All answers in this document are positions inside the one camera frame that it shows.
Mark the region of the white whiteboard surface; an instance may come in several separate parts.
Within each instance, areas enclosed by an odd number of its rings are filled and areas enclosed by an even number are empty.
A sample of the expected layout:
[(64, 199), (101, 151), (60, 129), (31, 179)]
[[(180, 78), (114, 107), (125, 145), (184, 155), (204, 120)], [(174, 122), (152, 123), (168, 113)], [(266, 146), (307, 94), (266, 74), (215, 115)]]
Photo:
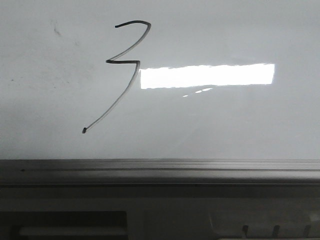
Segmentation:
[(317, 0), (3, 0), (2, 159), (320, 157)]

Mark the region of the grey aluminium whiteboard frame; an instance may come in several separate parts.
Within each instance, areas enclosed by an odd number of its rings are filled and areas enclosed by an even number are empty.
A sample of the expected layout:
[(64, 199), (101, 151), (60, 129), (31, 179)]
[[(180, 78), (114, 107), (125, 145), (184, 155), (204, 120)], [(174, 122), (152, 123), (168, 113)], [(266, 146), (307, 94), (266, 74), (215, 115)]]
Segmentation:
[(3, 159), (3, 186), (317, 185), (317, 159)]

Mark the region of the grey marker tray ledge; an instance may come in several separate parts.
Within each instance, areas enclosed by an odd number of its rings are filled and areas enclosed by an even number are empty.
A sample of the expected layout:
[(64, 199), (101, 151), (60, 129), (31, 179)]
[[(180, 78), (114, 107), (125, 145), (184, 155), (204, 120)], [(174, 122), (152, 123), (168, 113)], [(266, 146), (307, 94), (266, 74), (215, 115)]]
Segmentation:
[(315, 240), (316, 185), (3, 187), (3, 240)]

